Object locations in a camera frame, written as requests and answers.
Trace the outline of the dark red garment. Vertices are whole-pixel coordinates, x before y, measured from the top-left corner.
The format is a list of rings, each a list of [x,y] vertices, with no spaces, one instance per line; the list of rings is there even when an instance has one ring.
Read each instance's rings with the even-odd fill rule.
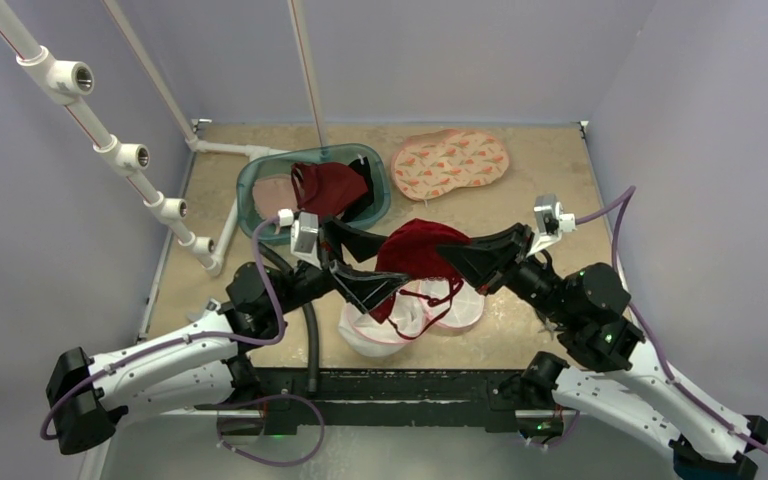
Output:
[[[431,325],[442,319],[452,308],[454,297],[464,286],[463,277],[444,259],[437,248],[443,246],[467,246],[472,240],[459,230],[442,223],[413,219],[391,233],[379,248],[374,271],[376,273],[406,274],[410,281],[435,280],[448,284],[448,293],[441,298],[419,293],[406,293],[408,297],[425,300],[430,307],[445,305],[446,309],[433,317],[416,335],[408,335],[399,330],[389,318],[395,305],[395,295],[390,295],[371,311],[371,316],[378,323],[387,323],[402,340],[415,340],[424,334]]]

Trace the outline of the round pink white laundry bag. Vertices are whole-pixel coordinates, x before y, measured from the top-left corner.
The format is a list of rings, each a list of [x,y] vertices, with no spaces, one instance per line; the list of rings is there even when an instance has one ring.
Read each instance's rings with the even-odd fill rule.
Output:
[[[396,294],[391,314],[383,323],[347,303],[338,332],[355,352],[370,358],[393,355],[428,333],[463,333],[483,316],[485,298],[465,284],[452,300],[431,304],[448,294],[446,281],[414,282]]]

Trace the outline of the dark red bra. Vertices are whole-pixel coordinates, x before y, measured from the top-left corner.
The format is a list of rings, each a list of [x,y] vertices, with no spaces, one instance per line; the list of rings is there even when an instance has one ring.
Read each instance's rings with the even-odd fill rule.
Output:
[[[366,192],[363,178],[349,164],[295,163],[290,176],[298,208],[320,217],[342,219],[347,207]]]

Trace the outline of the pink bra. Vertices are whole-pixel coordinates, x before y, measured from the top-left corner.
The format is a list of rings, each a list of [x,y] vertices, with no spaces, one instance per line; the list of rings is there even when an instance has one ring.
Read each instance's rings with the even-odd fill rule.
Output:
[[[276,174],[257,179],[252,186],[254,208],[262,219],[278,215],[283,209],[298,210],[294,185],[289,174]]]

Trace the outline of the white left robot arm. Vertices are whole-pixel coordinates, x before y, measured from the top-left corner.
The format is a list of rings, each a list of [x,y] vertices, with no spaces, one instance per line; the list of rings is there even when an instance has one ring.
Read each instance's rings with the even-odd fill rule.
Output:
[[[279,222],[292,231],[298,264],[271,268],[259,236],[275,222],[255,229],[253,259],[234,273],[227,301],[189,325],[109,353],[89,355],[81,347],[62,353],[45,389],[41,438],[72,455],[106,442],[119,427],[171,410],[247,408],[258,395],[249,354],[284,339],[287,313],[331,292],[363,313],[376,312],[411,280],[392,268],[361,271],[344,261],[344,249],[376,256],[386,237],[308,213]]]

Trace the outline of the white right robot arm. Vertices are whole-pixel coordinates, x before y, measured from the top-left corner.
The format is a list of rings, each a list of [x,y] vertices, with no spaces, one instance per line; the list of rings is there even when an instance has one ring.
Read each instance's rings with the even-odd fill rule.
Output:
[[[508,289],[558,328],[565,357],[535,355],[516,390],[529,404],[573,408],[667,452],[682,479],[753,479],[751,452],[768,441],[768,421],[715,401],[663,357],[638,321],[630,294],[608,264],[558,275],[548,248],[573,229],[566,220],[516,225],[438,255],[478,293]]]

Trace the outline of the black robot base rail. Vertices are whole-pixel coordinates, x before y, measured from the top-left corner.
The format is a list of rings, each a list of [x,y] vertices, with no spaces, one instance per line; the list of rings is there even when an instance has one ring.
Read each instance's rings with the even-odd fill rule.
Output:
[[[510,369],[320,370],[258,367],[237,373],[221,412],[250,411],[268,435],[301,426],[481,428],[555,437],[578,419],[571,408]]]

